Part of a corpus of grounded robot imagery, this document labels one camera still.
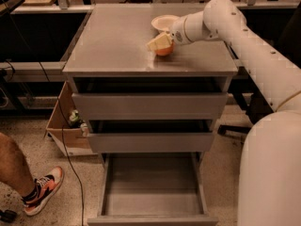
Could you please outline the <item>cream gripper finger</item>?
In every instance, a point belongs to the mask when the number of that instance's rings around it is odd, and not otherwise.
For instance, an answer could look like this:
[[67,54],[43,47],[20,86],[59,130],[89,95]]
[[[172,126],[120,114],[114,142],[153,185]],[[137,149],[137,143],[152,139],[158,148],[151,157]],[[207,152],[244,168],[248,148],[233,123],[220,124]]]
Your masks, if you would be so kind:
[[162,32],[154,39],[147,43],[147,47],[150,51],[158,51],[169,48],[173,44],[171,36],[167,32]]

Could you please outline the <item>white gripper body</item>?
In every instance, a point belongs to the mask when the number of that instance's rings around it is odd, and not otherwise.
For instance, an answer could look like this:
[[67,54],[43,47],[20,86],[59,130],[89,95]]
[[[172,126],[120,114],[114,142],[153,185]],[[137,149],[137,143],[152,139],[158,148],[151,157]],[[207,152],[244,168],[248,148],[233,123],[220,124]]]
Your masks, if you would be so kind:
[[188,43],[188,39],[185,34],[186,19],[186,16],[178,18],[169,28],[169,34],[176,44],[185,45]]

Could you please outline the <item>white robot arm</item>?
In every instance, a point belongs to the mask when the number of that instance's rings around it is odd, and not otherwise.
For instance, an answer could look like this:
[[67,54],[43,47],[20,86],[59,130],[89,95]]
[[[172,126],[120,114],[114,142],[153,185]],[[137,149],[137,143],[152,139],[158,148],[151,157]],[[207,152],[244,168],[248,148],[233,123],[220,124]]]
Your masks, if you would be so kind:
[[158,55],[174,44],[223,40],[273,112],[256,122],[242,150],[237,226],[301,226],[301,69],[246,25],[230,0],[211,0],[147,43]]

